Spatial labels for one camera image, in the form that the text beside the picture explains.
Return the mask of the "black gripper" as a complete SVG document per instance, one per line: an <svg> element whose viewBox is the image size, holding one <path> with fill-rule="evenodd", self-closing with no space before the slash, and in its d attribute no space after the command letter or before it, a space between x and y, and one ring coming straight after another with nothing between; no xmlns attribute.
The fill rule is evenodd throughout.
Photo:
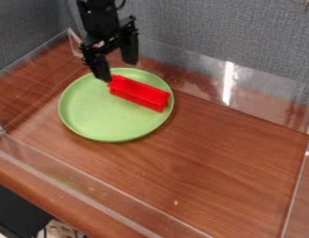
<svg viewBox="0 0 309 238"><path fill-rule="evenodd" d="M122 59L126 63L138 63L138 29L137 17L118 16L126 5L126 0L77 0L82 25L86 37L79 49L83 53L86 64L97 78L110 83L113 76L106 60L106 55L117 48L121 49Z"/></svg>

